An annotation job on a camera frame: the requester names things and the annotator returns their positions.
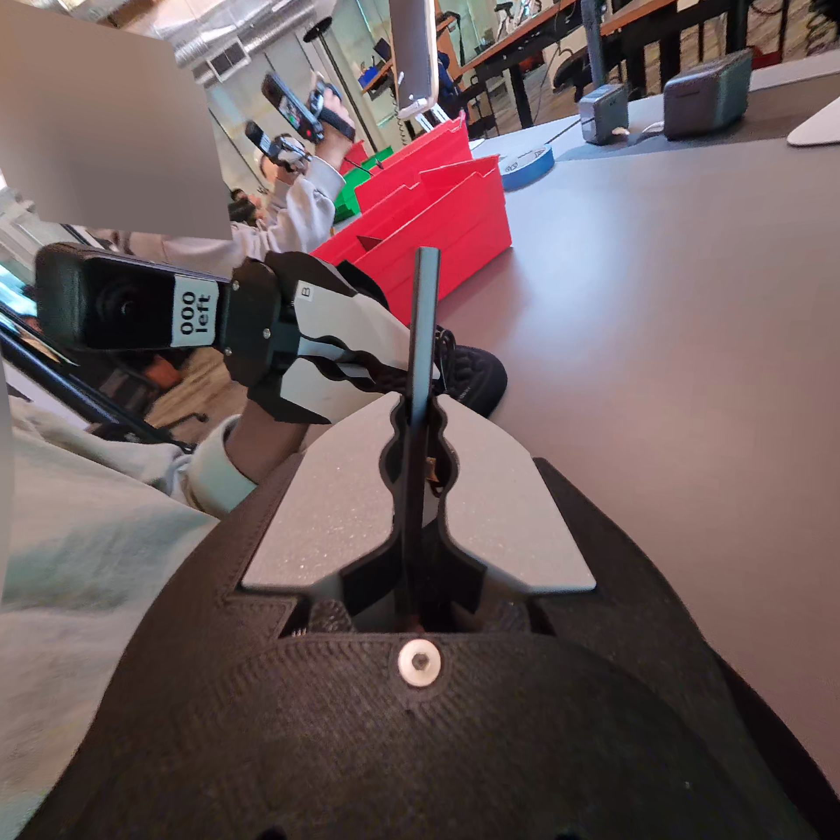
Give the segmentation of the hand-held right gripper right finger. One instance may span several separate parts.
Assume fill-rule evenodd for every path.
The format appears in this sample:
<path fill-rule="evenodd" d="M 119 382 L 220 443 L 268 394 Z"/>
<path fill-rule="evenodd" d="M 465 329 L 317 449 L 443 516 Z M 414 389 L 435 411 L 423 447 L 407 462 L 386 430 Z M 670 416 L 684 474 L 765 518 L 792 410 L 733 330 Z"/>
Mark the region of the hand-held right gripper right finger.
<path fill-rule="evenodd" d="M 448 597 L 479 607 L 491 596 L 593 591 L 595 577 L 528 450 L 448 395 L 436 408 L 450 464 L 437 514 Z"/>

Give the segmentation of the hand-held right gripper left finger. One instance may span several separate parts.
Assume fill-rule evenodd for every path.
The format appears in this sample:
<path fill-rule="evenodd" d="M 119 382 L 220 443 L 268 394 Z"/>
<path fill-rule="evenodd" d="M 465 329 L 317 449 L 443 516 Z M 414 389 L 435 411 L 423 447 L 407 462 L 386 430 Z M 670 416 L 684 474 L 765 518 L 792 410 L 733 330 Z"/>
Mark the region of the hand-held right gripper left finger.
<path fill-rule="evenodd" d="M 394 574 L 359 562 L 393 532 L 381 462 L 399 401 L 395 392 L 379 397 L 306 448 L 242 578 L 245 591 L 341 600 L 352 616 L 384 611 Z"/>

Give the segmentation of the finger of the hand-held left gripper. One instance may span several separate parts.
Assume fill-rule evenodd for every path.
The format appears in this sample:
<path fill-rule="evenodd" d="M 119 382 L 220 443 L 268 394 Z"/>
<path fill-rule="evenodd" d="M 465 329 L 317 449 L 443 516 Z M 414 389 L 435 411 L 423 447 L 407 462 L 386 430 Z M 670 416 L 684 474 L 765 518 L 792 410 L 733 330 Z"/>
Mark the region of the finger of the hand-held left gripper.
<path fill-rule="evenodd" d="M 336 361 L 300 356 L 253 386 L 253 403 L 286 424 L 331 425 L 404 392 L 404 371 L 374 359 Z"/>
<path fill-rule="evenodd" d="M 410 332 L 373 280 L 348 262 L 300 252 L 268 253 L 280 291 L 272 343 L 280 357 L 326 360 L 329 372 L 405 387 Z"/>

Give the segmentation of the person's left forearm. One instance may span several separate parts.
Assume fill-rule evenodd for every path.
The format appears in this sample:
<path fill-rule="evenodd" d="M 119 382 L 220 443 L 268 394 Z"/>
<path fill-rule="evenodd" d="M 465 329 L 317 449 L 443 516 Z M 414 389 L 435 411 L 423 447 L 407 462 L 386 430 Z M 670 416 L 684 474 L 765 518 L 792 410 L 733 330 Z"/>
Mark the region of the person's left forearm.
<path fill-rule="evenodd" d="M 173 444 L 145 449 L 166 495 L 222 518 L 299 452 L 308 431 L 308 424 L 279 422 L 248 401 L 241 414 L 225 419 L 191 454 Z"/>

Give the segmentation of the black metal stand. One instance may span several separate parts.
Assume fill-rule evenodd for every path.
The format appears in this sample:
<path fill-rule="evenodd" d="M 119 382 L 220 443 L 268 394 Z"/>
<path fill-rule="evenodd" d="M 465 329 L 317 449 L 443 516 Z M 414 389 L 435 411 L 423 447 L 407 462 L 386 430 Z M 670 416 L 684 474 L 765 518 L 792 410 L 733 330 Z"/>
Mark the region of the black metal stand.
<path fill-rule="evenodd" d="M 196 445 L 178 439 L 174 430 L 192 420 L 206 424 L 208 415 L 189 413 L 154 427 L 72 373 L 76 363 L 41 338 L 13 309 L 2 304 L 1 312 L 2 354 L 11 395 L 61 414 L 102 439 L 171 444 L 186 454 L 194 451 Z"/>

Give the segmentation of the green plastic bin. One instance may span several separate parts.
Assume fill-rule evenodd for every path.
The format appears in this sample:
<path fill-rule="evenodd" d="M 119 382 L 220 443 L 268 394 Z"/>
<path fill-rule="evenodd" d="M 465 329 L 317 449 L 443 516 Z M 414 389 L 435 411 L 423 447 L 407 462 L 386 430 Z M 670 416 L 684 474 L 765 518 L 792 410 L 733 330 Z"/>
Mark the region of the green plastic bin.
<path fill-rule="evenodd" d="M 393 154 L 393 147 L 385 147 L 383 151 L 362 160 L 364 145 L 356 143 L 344 157 L 339 170 L 344 179 L 344 186 L 334 200 L 334 223 L 339 224 L 361 212 L 356 189 L 368 182 L 378 172 L 384 170 L 384 161 Z"/>

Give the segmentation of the large red plastic bin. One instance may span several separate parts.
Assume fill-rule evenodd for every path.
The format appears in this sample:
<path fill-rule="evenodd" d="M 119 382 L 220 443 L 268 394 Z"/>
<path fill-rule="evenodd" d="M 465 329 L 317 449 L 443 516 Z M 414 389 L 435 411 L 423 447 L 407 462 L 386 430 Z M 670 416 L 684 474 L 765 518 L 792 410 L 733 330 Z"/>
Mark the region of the large red plastic bin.
<path fill-rule="evenodd" d="M 492 155 L 422 172 L 417 184 L 399 186 L 313 254 L 334 266 L 356 266 L 408 324 L 418 248 L 440 252 L 443 300 L 510 246 L 499 157 Z"/>

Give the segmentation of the small red plastic bin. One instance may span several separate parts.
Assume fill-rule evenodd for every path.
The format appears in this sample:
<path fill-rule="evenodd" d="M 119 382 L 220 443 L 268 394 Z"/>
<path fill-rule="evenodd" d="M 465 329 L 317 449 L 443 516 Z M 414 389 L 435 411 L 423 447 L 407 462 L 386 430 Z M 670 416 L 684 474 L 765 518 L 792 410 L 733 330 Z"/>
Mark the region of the small red plastic bin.
<path fill-rule="evenodd" d="M 442 166 L 471 159 L 466 116 L 442 122 L 431 132 L 422 134 L 415 141 L 386 158 L 383 168 L 355 189 L 360 212 L 393 194 L 400 186 L 412 187 L 419 183 L 420 175 Z"/>

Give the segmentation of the blue tape roll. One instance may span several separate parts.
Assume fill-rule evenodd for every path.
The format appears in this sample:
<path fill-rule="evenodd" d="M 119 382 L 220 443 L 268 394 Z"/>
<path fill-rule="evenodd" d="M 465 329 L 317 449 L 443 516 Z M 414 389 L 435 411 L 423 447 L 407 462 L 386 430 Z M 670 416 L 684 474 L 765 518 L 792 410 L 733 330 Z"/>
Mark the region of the blue tape roll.
<path fill-rule="evenodd" d="M 499 157 L 502 188 L 506 193 L 515 192 L 535 183 L 554 167 L 550 145 L 541 144 L 531 150 Z"/>

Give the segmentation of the black floor lamp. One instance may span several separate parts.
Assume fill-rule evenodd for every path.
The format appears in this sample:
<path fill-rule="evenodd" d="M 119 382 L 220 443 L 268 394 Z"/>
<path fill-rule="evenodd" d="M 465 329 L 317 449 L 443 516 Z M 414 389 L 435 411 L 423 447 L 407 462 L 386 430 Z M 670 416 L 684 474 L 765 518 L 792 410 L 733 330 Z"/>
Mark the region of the black floor lamp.
<path fill-rule="evenodd" d="M 314 48 L 323 69 L 321 73 L 340 91 L 345 106 L 350 111 L 356 132 L 373 154 L 381 151 L 386 143 L 375 125 L 371 107 L 366 104 L 358 80 L 351 75 L 350 63 L 344 55 L 334 25 L 336 13 L 328 23 L 321 23 L 318 33 L 311 37 L 309 45 Z"/>

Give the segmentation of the grey monitor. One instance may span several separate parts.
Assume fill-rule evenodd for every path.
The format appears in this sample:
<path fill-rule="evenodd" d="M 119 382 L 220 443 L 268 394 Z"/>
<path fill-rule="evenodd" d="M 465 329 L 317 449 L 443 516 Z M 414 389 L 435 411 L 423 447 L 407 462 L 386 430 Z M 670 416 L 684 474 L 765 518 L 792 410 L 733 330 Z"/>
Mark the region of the grey monitor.
<path fill-rule="evenodd" d="M 397 117 L 408 121 L 437 105 L 437 24 L 433 1 L 390 1 Z"/>

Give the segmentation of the wooden office desk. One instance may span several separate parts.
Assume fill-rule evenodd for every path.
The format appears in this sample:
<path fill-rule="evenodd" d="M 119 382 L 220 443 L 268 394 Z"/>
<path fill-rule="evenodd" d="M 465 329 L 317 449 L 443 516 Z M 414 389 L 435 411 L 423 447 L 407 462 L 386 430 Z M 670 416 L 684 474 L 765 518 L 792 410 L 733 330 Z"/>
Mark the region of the wooden office desk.
<path fill-rule="evenodd" d="M 463 65 L 460 72 L 467 81 L 472 77 L 486 81 L 500 77 L 507 71 L 520 126 L 523 129 L 530 128 L 533 120 L 520 67 L 523 61 L 541 53 L 543 49 L 557 46 L 563 38 L 584 25 L 589 18 L 595 22 L 596 37 L 608 36 L 662 8 L 676 7 L 677 2 L 630 2 L 617 13 L 608 15 L 605 21 L 602 21 L 600 15 L 601 5 L 601 2 L 576 1 L 545 3 L 541 12 L 528 17 L 510 34 L 479 53 L 476 58 Z"/>

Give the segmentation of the small grey label printer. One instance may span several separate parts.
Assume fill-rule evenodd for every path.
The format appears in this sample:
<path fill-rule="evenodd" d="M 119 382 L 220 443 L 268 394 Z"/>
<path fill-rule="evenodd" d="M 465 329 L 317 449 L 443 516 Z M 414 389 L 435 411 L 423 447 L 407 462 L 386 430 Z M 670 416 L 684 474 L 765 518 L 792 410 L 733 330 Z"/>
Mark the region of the small grey label printer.
<path fill-rule="evenodd" d="M 628 134 L 627 88 L 622 83 L 606 83 L 584 95 L 579 102 L 583 141 L 605 145 Z"/>

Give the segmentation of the large grey label printer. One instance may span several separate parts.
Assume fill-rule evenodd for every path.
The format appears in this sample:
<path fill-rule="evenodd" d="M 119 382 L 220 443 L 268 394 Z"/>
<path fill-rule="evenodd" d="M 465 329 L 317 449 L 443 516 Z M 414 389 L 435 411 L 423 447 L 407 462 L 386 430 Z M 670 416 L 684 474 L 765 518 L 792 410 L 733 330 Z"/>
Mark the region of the large grey label printer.
<path fill-rule="evenodd" d="M 743 49 L 680 72 L 663 90 L 663 134 L 690 140 L 724 130 L 749 105 L 753 51 Z"/>

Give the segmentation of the white monitor base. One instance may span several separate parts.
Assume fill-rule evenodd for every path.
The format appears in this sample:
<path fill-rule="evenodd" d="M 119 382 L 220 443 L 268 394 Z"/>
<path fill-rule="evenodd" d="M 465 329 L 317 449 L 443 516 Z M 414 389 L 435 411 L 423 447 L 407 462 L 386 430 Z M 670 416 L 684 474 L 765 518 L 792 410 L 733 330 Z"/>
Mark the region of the white monitor base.
<path fill-rule="evenodd" d="M 839 98 L 793 129 L 786 142 L 793 148 L 815 148 L 839 144 Z"/>

